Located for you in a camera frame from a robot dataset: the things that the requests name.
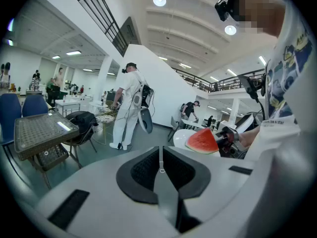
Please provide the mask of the black chest-mounted device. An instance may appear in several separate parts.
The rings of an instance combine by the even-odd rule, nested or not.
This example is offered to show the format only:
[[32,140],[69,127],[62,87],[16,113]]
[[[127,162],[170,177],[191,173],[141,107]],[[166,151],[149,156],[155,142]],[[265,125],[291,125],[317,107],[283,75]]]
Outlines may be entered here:
[[266,74],[261,75],[260,79],[250,78],[244,75],[238,75],[238,78],[250,97],[257,103],[259,103],[257,91],[260,90],[261,95],[263,97],[265,96]]

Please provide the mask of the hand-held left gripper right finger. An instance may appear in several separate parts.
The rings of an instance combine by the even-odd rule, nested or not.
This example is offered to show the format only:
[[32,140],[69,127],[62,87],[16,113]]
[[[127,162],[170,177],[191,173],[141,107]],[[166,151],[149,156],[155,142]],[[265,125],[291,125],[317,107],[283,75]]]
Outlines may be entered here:
[[199,197],[211,180],[208,167],[170,147],[162,148],[163,168],[181,199]]

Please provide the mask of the round white plate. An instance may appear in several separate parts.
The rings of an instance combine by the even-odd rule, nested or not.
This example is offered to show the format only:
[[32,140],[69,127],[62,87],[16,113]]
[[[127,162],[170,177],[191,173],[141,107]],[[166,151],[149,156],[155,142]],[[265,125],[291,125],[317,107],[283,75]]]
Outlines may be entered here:
[[[186,147],[185,143],[187,141],[187,139],[193,135],[194,133],[196,133],[197,131],[194,131],[194,130],[189,130],[189,129],[180,129],[178,130],[174,136],[173,136],[173,143],[174,143],[174,146],[175,147],[178,147],[178,148],[182,148],[182,149],[185,149],[185,150],[190,150],[190,151],[193,151],[191,149],[189,149],[188,147]],[[215,152],[215,153],[212,153],[212,154],[215,154],[216,156],[220,156],[220,153],[219,151]]]

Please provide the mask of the person's right forearm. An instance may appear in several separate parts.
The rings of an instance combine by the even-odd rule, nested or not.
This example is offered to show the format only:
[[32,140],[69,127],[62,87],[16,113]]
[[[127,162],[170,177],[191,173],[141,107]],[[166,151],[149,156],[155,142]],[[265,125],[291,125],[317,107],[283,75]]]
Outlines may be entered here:
[[240,133],[239,142],[241,143],[243,147],[250,147],[259,131],[260,131],[260,127],[258,126],[252,130]]

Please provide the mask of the grey shell chair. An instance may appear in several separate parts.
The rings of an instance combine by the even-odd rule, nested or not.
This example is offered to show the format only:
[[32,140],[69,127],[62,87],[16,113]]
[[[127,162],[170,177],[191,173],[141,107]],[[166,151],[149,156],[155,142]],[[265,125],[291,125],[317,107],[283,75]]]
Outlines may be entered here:
[[141,110],[138,112],[138,121],[144,132],[147,134],[152,133],[153,122],[148,108],[141,108]]

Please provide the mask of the red watermelon slice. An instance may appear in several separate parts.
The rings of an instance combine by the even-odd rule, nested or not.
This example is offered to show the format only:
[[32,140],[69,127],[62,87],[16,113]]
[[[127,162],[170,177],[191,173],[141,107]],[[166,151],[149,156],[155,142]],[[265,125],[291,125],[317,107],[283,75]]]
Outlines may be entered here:
[[209,127],[191,135],[185,145],[189,149],[202,154],[212,154],[219,150],[218,144]]

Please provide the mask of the person's white printed t-shirt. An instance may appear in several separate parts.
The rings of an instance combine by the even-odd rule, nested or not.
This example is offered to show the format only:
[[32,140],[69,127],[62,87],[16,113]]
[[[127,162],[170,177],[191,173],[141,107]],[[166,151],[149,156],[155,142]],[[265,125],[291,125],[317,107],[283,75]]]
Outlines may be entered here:
[[307,238],[317,213],[317,41],[291,1],[266,69],[267,116],[247,159],[268,164],[245,238]]

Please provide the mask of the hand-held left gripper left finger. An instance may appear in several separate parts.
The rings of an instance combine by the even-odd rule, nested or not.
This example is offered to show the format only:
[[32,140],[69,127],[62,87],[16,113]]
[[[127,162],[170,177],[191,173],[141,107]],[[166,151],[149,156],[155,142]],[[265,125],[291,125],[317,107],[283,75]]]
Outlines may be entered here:
[[158,171],[159,147],[156,146],[121,165],[116,173],[116,182],[133,201],[158,204],[158,196],[154,193]]

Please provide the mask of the round white table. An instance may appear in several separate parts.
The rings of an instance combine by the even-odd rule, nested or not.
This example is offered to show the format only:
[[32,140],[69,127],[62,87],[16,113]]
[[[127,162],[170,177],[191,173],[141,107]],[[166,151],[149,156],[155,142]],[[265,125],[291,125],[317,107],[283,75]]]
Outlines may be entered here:
[[101,101],[98,101],[98,102],[92,101],[89,103],[89,106],[90,106],[91,112],[95,115],[108,111],[108,105]]

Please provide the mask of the glass table with patterned base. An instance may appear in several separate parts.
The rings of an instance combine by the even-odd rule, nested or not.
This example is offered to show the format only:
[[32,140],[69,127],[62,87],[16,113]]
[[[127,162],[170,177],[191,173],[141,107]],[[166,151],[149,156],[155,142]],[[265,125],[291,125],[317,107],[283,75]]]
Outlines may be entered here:
[[66,141],[72,142],[78,135],[78,126],[56,112],[22,117],[15,120],[14,148],[18,159],[28,160],[41,172],[46,186],[51,189],[47,171],[68,157],[82,168],[78,158],[62,145]]

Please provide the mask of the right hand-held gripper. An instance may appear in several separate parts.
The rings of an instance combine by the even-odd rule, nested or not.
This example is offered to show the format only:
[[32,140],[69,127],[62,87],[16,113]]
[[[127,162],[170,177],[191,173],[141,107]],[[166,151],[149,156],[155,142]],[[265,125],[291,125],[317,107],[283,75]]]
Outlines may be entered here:
[[239,134],[255,128],[253,114],[242,117],[237,124],[229,124],[221,121],[217,132],[214,134],[221,157],[244,159],[248,147],[244,147],[239,141]]

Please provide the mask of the white square table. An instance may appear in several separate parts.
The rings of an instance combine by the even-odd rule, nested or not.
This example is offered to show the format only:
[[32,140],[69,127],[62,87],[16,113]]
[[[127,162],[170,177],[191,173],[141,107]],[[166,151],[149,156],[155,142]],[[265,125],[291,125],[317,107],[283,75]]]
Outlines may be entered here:
[[81,103],[77,100],[56,100],[55,101],[55,109],[62,116],[67,116],[68,113],[72,113],[74,111],[80,111]]

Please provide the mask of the black bag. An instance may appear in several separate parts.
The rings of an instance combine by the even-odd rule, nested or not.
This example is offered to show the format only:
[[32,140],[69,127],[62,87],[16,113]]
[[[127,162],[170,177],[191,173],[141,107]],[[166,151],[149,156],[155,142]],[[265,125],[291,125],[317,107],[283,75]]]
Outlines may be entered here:
[[94,127],[98,126],[96,117],[93,113],[87,111],[77,111],[67,115],[65,118],[79,128],[79,135],[71,140],[68,140],[67,143],[71,142],[79,145],[91,140],[94,133]]

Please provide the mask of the black balcony railing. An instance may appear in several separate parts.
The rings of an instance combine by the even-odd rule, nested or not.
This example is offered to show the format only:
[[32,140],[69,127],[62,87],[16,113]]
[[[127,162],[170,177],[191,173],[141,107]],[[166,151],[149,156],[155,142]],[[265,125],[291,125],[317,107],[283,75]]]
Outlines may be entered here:
[[243,88],[243,84],[238,76],[229,77],[220,81],[209,82],[191,73],[180,69],[172,68],[190,86],[207,93],[233,90]]

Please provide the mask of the blue shell chair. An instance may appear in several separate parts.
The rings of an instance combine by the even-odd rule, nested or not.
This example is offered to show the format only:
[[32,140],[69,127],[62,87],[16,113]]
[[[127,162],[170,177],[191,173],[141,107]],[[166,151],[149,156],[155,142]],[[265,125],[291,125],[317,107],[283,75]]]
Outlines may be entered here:
[[0,96],[0,145],[6,146],[14,141],[15,120],[22,117],[21,105],[16,94]]
[[49,108],[42,95],[28,95],[22,106],[22,116],[47,114]]

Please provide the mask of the white rectangular table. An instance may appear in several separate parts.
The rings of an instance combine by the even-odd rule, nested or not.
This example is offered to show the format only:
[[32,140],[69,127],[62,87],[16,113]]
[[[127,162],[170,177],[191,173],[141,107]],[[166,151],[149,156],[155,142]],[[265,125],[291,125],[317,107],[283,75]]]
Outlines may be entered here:
[[182,119],[182,122],[185,124],[186,129],[195,129],[195,128],[204,129],[204,127],[202,125],[199,125],[197,121]]

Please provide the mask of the grey chair with black legs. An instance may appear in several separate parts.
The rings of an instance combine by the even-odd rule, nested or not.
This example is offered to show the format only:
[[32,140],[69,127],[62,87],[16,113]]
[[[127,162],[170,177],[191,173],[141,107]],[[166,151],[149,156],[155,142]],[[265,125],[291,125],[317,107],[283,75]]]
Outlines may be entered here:
[[171,130],[170,130],[170,132],[169,132],[169,134],[167,136],[168,137],[168,142],[171,141],[171,139],[174,136],[175,132],[179,128],[179,122],[176,121],[173,116],[171,117],[171,122],[170,123],[171,123]]

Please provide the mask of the white column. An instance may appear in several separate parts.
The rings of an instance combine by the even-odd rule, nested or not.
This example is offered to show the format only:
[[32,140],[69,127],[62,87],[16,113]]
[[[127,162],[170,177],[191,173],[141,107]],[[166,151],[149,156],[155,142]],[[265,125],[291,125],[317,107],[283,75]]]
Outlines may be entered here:
[[106,82],[106,77],[107,77],[107,73],[109,71],[111,62],[112,62],[112,58],[110,56],[106,56],[103,60],[103,63],[101,65],[99,75],[95,84],[95,89],[93,94],[94,102],[101,100],[104,84]]

